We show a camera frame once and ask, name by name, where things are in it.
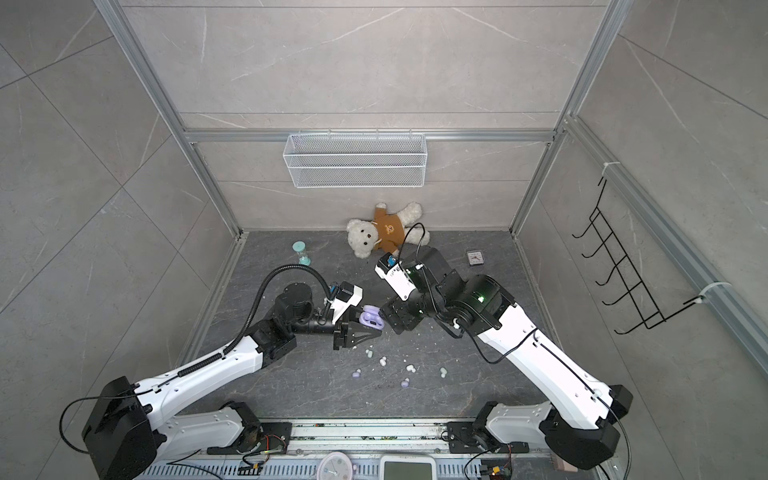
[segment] wire mesh basket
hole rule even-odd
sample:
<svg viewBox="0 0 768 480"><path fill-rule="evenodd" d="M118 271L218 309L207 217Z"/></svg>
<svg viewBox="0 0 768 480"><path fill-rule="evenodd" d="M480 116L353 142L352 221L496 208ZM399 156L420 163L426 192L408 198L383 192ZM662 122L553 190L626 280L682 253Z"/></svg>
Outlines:
<svg viewBox="0 0 768 480"><path fill-rule="evenodd" d="M427 165L422 134L293 134L283 158L297 188L421 187Z"/></svg>

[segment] teddy bear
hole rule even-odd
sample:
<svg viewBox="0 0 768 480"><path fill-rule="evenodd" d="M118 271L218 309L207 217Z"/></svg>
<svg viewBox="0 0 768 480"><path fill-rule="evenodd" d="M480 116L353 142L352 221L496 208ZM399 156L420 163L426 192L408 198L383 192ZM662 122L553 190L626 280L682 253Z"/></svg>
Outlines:
<svg viewBox="0 0 768 480"><path fill-rule="evenodd" d="M424 239L422 245L429 243L429 232L421 227L415 227L406 238L406 225L416 222L422 216L422 206L411 202L396 214L386 213L386 204L377 204L373 213L373 221L350 220L346 225L347 242L355 257L367 258L374 249L380 248L392 255L397 255L403 239L414 245Z"/></svg>

